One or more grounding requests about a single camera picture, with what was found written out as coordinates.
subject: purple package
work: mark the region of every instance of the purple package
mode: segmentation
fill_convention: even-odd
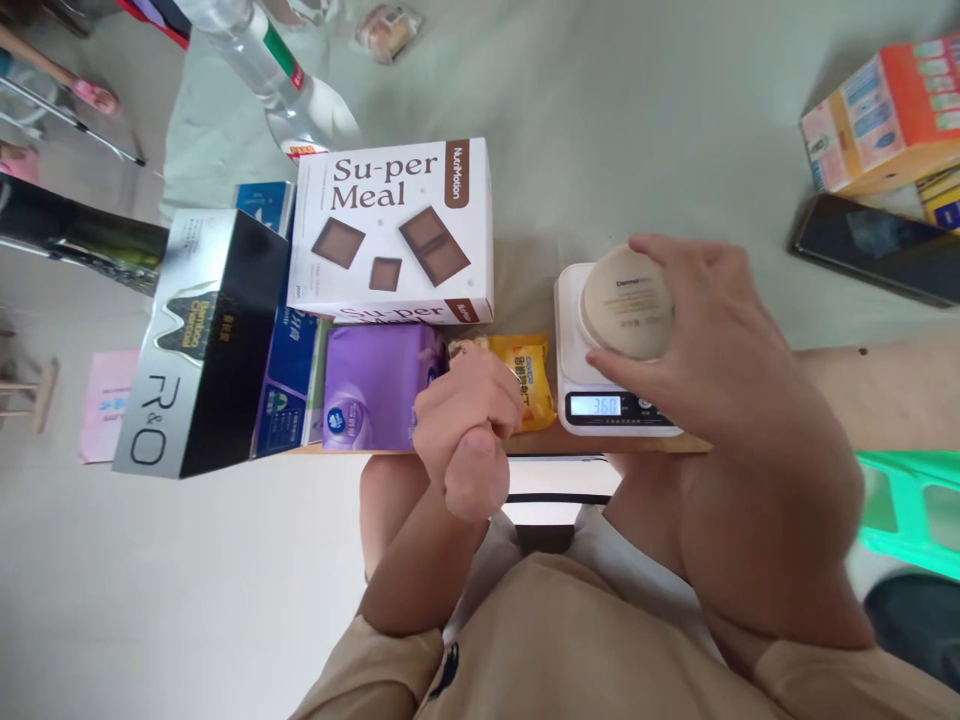
[[[330,331],[324,450],[413,450],[413,401],[444,370],[429,325],[350,325]]]

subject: round cosmetic container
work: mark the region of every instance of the round cosmetic container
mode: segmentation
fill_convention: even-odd
[[[580,292],[580,329],[596,348],[654,360],[673,331],[673,299],[663,269],[621,245],[598,260]]]

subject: beige shirt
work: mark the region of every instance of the beige shirt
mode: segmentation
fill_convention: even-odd
[[[756,684],[556,555],[511,570],[456,641],[354,619],[291,720],[960,718],[960,695],[879,649],[786,641]]]

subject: blue box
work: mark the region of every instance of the blue box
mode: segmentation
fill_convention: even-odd
[[[288,182],[238,185],[236,206],[289,241],[294,192],[294,186]],[[251,458],[318,441],[314,439],[316,433],[311,432],[310,418],[318,403],[320,409],[323,408],[326,334],[330,323],[287,307],[286,299],[285,277],[278,298]]]

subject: green plastic stool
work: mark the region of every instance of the green plastic stool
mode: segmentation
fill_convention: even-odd
[[[960,552],[944,547],[930,531],[924,490],[960,493],[960,453],[858,453],[860,464],[886,475],[896,516],[891,530],[860,528],[870,550],[960,580]]]

